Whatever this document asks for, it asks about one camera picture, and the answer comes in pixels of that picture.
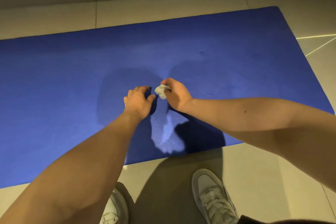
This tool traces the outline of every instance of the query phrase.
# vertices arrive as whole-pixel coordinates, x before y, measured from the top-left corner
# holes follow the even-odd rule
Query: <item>left hand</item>
[[[128,95],[124,97],[124,113],[137,116],[141,120],[145,119],[149,114],[155,99],[155,95],[150,95],[145,99],[145,92],[148,89],[148,86],[139,86],[133,90],[129,90]]]

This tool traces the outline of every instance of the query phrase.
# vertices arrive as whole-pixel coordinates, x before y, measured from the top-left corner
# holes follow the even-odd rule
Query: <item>sneaker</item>
[[[214,173],[207,169],[196,171],[191,186],[197,207],[208,224],[238,222],[237,210],[225,186]]]
[[[107,201],[100,224],[128,224],[127,204],[117,189]]]

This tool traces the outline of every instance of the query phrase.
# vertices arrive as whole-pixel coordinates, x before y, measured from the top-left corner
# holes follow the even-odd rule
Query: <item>tile floor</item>
[[[157,21],[277,5],[336,109],[336,0],[118,0],[0,10],[0,39]],[[336,222],[336,193],[287,161],[246,144],[125,166],[118,187],[131,223],[205,223],[191,176],[223,178],[239,214],[260,221]],[[0,215],[27,185],[0,189]]]

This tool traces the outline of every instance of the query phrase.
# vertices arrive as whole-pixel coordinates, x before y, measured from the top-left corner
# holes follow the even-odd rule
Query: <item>white tissue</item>
[[[165,89],[170,89],[168,85],[161,84],[155,89],[155,93],[159,95],[161,99],[166,99]]]

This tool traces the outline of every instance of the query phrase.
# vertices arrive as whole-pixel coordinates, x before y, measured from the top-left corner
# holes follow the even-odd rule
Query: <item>blue mat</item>
[[[115,119],[129,89],[169,76],[196,98],[283,98],[333,113],[277,7],[2,40],[0,59],[0,187],[31,182]],[[158,99],[126,164],[237,143]]]

